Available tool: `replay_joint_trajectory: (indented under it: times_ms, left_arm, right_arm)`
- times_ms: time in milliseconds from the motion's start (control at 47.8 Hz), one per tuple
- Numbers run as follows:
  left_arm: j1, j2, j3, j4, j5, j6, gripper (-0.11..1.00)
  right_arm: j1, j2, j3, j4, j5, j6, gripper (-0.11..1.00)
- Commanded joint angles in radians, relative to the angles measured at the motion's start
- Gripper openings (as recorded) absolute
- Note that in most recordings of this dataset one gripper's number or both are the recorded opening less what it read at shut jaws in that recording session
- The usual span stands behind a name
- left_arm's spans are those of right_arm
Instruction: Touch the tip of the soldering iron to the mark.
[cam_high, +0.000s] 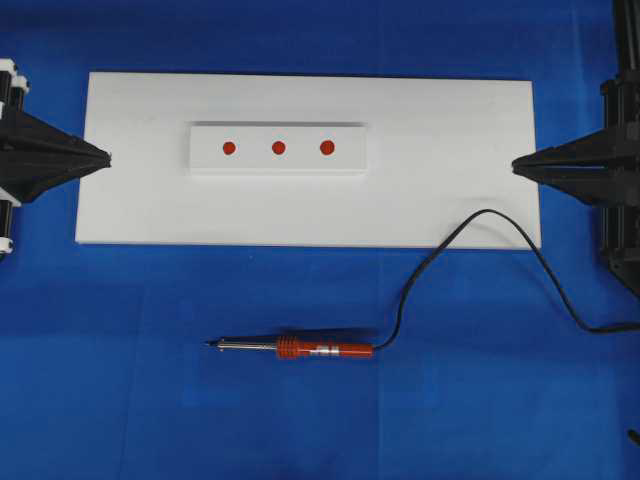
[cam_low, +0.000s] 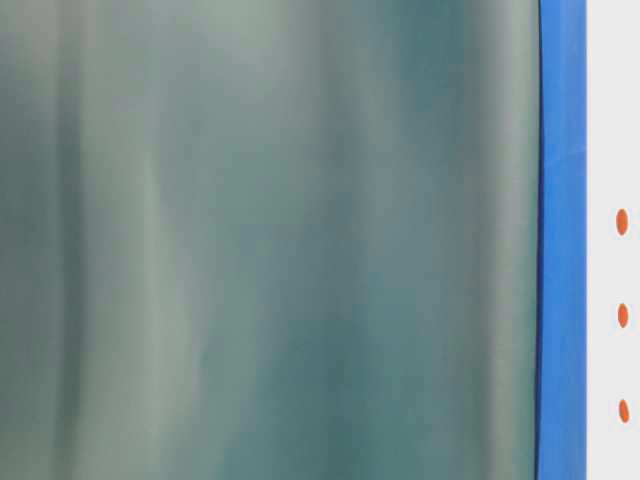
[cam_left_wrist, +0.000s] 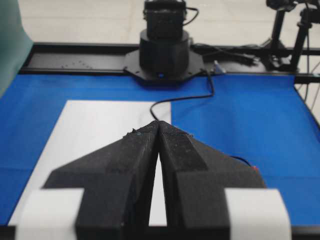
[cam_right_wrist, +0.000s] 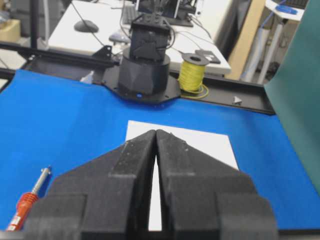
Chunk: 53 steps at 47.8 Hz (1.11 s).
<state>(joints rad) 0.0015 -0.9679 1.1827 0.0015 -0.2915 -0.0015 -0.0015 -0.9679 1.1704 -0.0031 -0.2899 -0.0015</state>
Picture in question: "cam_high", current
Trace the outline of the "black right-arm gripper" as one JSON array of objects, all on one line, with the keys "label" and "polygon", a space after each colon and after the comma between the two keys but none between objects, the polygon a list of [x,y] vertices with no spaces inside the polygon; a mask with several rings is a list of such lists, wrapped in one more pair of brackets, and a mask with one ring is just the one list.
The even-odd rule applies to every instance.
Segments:
[{"label": "black right-arm gripper", "polygon": [[600,86],[604,129],[512,162],[513,173],[588,205],[638,206],[639,174],[613,167],[639,156],[639,71],[624,70]]}]

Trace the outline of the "left-arm gripper white-black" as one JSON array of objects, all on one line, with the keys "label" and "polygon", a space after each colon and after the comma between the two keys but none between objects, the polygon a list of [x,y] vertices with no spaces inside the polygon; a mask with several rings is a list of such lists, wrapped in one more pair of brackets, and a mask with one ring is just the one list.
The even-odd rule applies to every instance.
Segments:
[{"label": "left-arm gripper white-black", "polygon": [[21,203],[33,202],[54,187],[111,166],[111,155],[106,151],[19,111],[29,90],[30,83],[18,74],[16,63],[10,58],[2,58],[1,150],[73,155],[100,162],[1,164],[2,258],[13,252],[11,228],[15,208],[20,207]]}]

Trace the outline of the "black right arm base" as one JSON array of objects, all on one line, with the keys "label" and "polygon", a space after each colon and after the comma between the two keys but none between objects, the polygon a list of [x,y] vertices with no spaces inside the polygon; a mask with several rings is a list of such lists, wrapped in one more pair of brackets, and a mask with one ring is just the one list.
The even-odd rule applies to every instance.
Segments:
[{"label": "black right arm base", "polygon": [[639,297],[639,208],[600,209],[600,256],[609,272]]}]

